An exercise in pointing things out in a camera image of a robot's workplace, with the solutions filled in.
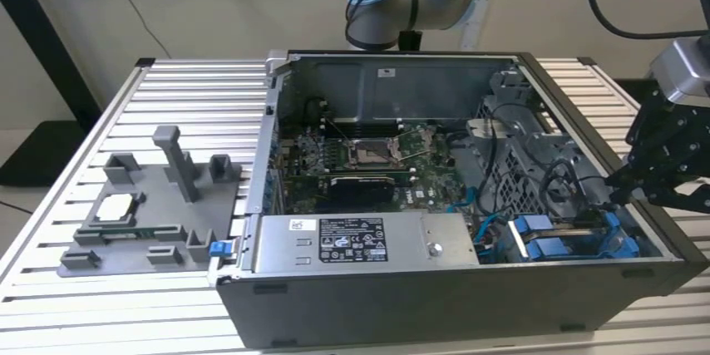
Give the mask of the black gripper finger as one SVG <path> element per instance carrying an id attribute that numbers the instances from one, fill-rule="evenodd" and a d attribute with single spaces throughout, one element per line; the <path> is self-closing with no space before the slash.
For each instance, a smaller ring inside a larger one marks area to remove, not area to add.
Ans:
<path id="1" fill-rule="evenodd" d="M 654 130 L 660 116 L 660 98 L 647 97 L 640 104 L 632 125 L 628 129 L 626 142 L 631 146 L 623 166 L 606 178 L 604 183 L 612 188 L 610 201 L 624 205 L 634 197 L 635 190 L 644 190 L 647 183 L 654 181 L 648 164 L 654 155 Z"/>
<path id="2" fill-rule="evenodd" d="M 651 205 L 708 213 L 707 181 L 643 180 L 639 188 Z"/>

